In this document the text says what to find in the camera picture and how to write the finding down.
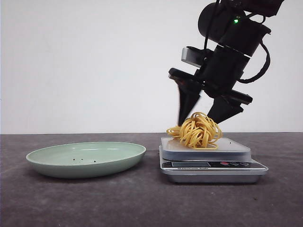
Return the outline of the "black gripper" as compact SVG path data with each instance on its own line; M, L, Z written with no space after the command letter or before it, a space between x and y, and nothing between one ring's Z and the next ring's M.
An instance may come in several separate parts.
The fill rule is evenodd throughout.
M240 79L249 57L230 48L217 46L211 58L198 68L194 75L176 68L169 70L169 78L175 80L179 89L178 125L181 126L200 98L200 91L214 98L207 116L219 124L243 112L241 103L249 104L252 97L233 90Z

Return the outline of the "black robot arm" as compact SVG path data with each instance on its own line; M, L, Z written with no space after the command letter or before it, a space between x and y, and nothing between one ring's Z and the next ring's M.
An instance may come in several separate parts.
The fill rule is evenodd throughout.
M262 39L271 30L262 22L251 20L251 17L274 16L281 4L280 0L218 0L203 9L198 19L198 30L217 46L214 50L192 46L183 49L181 59L197 67L195 74L175 68L169 70L169 77L179 88L179 125L188 117L201 91L214 99L208 117L216 123L241 113L241 105L252 102L251 96L233 90L233 86L236 82L254 82L268 70L270 57L266 58L257 75L242 78L250 57L258 46L263 46Z

